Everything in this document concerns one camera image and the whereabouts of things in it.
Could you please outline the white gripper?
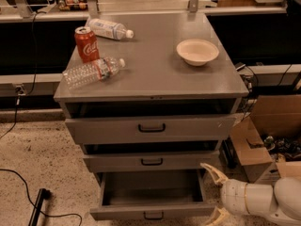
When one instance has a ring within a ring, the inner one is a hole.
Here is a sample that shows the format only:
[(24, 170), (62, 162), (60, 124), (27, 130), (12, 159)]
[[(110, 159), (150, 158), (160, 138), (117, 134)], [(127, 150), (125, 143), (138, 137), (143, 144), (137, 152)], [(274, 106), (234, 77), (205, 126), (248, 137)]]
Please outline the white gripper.
[(207, 163), (200, 164), (222, 186), (221, 201), (224, 207), (215, 207), (205, 226), (219, 226), (233, 215), (253, 215), (265, 218), (277, 211), (277, 201), (271, 185), (249, 184), (229, 179), (222, 171)]

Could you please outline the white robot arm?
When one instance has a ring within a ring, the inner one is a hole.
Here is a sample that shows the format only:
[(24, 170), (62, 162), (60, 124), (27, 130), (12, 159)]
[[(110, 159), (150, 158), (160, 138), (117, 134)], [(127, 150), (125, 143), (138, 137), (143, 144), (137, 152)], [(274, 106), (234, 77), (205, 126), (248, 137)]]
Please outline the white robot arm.
[(301, 226), (301, 180), (278, 179), (273, 186), (228, 178), (219, 169), (200, 164), (220, 186), (222, 206), (214, 209), (206, 226), (220, 226), (229, 215), (258, 216), (278, 226)]

